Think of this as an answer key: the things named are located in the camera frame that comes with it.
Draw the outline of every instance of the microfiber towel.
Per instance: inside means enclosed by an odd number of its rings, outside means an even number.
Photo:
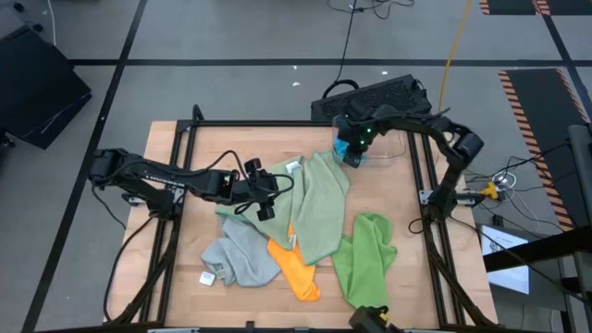
[[[279,274],[267,252],[267,238],[253,226],[226,216],[220,218],[224,238],[214,240],[202,253],[203,263],[224,280],[241,287],[262,287]]]
[[[294,229],[290,225],[288,233],[293,236]],[[315,265],[305,265],[300,246],[296,244],[294,250],[286,250],[274,240],[267,244],[269,254],[276,259],[279,268],[288,281],[296,298],[303,302],[314,302],[321,298],[321,291],[315,284]]]
[[[301,167],[289,174],[286,164],[297,161]],[[302,259],[312,265],[335,252],[343,233],[345,196],[350,182],[333,158],[332,152],[314,153],[311,159],[301,156],[291,158],[276,166],[270,172],[290,175],[294,179],[292,191],[277,197],[274,204],[276,217],[267,221],[257,218],[257,204],[252,205],[237,219],[250,222],[286,250],[293,249],[288,236],[290,221],[296,232]],[[277,179],[280,189],[290,185],[288,179]],[[235,207],[219,205],[216,213],[234,216]]]
[[[333,266],[345,299],[356,309],[389,304],[385,275],[397,256],[389,245],[392,223],[379,214],[362,213],[353,222],[353,236],[343,235]]]

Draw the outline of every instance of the yellow cable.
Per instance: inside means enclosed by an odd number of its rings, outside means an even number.
[[[464,23],[466,23],[466,19],[469,17],[469,12],[471,11],[472,3],[473,0],[467,1],[466,8],[464,9],[464,14],[462,14],[461,25],[459,26],[459,30],[456,32],[456,36],[454,36],[454,41],[452,42],[452,48],[450,49],[450,53],[448,55],[448,61],[446,62],[446,68],[444,69],[444,77],[442,78],[442,85],[440,87],[440,100],[438,102],[438,111],[442,111],[442,100],[444,99],[444,94],[446,93],[446,78],[448,77],[450,62],[454,58],[454,53],[456,53],[456,46],[458,46],[459,40],[461,39],[461,35],[463,34]]]

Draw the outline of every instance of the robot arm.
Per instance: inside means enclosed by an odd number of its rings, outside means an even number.
[[[97,150],[89,181],[93,186],[118,186],[128,196],[144,200],[151,216],[171,219],[178,212],[175,194],[171,190],[160,190],[144,180],[167,184],[173,188],[185,189],[194,196],[216,204],[259,204],[259,220],[274,217],[274,199],[279,195],[276,175],[261,169],[259,159],[245,163],[247,176],[240,179],[237,170],[206,168],[190,171],[144,159],[123,149]]]
[[[352,167],[360,165],[362,155],[378,134],[407,130],[431,137],[449,164],[440,185],[427,199],[428,216],[440,221],[445,220],[456,206],[454,189],[463,171],[483,147],[483,141],[476,134],[447,117],[405,113],[389,105],[364,111],[356,107],[354,100],[338,122],[338,139],[348,144],[343,162]],[[446,139],[447,132],[457,137],[452,146]]]

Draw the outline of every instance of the orange cloth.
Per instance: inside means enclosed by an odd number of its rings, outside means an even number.
[[[291,223],[288,235],[294,235]],[[282,273],[284,273],[284,277],[286,277],[296,298],[308,302],[318,301],[321,298],[321,291],[314,282],[315,265],[304,264],[298,245],[294,247],[294,250],[286,250],[270,238],[267,250],[276,260]]]

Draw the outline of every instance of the yellow clamp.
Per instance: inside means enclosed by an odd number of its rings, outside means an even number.
[[[498,195],[498,191],[496,190],[496,184],[494,184],[493,181],[488,182],[487,187],[481,190],[479,194],[483,194],[493,200],[498,200],[498,198],[500,197]]]
[[[384,320],[385,323],[388,322],[388,320],[389,320],[389,313],[387,313],[387,312],[380,313],[380,318],[382,320]]]

